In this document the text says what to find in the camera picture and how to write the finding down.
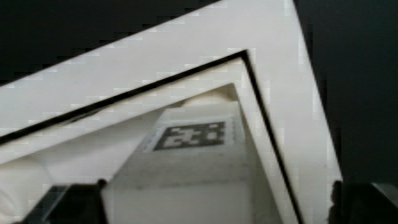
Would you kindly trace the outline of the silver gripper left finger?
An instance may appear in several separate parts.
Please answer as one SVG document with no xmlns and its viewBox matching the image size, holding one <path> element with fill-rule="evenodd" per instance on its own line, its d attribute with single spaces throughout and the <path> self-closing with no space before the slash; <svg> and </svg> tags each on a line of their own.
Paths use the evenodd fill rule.
<svg viewBox="0 0 398 224">
<path fill-rule="evenodd" d="M 53 185 L 19 224 L 108 224 L 101 190 L 94 184 Z"/>
</svg>

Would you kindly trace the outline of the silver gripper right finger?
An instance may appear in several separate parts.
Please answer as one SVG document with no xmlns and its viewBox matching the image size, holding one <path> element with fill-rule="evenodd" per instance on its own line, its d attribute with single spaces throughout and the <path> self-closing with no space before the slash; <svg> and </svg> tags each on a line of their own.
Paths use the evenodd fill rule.
<svg viewBox="0 0 398 224">
<path fill-rule="evenodd" d="M 329 224 L 398 224 L 398 184 L 332 184 Z"/>
</svg>

